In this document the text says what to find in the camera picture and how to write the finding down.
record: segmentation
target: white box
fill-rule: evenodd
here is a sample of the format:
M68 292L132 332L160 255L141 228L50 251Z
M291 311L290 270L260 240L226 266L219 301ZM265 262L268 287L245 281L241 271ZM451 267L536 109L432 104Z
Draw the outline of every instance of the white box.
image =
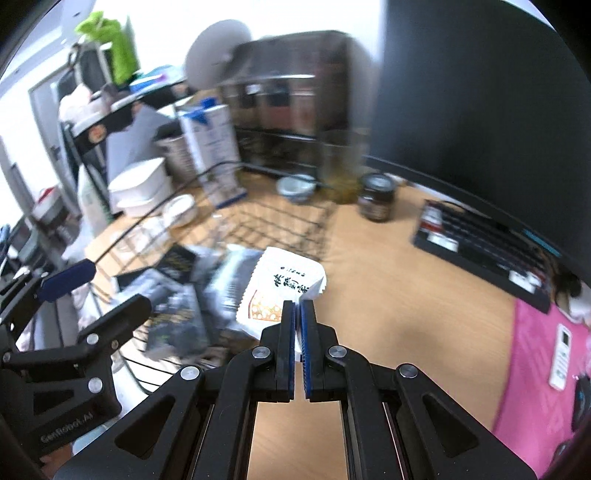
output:
M228 105L199 109L180 121L197 172L212 173L200 177L209 200L222 208L244 196L235 175L240 156Z

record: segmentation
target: white snack package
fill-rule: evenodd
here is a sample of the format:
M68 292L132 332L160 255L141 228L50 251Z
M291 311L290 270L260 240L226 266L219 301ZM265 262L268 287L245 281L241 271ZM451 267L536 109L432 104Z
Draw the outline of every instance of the white snack package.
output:
M281 248L268 247L254 272L236 313L245 331L260 339L263 329L281 321L283 302L313 300L326 287L322 265Z

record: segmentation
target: glass jar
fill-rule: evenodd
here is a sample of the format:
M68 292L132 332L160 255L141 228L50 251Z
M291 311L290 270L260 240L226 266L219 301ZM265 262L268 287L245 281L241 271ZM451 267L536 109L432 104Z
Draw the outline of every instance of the glass jar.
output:
M368 136L359 131L329 130L320 134L322 149L319 179L333 189L336 203L355 203L361 191Z

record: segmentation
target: white wall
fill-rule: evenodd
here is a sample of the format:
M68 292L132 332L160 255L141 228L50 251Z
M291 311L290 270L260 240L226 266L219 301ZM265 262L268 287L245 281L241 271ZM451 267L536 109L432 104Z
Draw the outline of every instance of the white wall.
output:
M66 51L62 51L44 61L0 98L0 136L8 158L18 164L35 198L40 190L56 185L58 180L35 123L28 91L65 65L66 58Z
M528 0L506 0L541 21L543 16ZM216 21L244 22L253 39L310 30L341 30L357 48L351 71L351 124L368 127L383 56L387 0L97 0L95 10L125 22L129 15L142 69L162 64L182 65L195 38ZM17 162L31 192L57 183L41 141L28 90L65 63L66 51L43 62L0 98L0 135L12 162ZM0 189L5 190L4 180Z
M125 21L135 31L143 71L163 64L182 65L193 41L209 25L227 18L244 22L254 40L313 30L341 30L358 41L352 65L351 120L354 127L369 122L381 62L385 0L169 0L147 8L140 0L97 0L95 10Z

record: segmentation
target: black monitor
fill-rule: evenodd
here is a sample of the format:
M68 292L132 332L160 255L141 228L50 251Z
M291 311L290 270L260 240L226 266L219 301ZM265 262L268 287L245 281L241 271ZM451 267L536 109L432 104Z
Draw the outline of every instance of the black monitor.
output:
M501 0L390 0L368 164L522 233L591 283L591 84Z

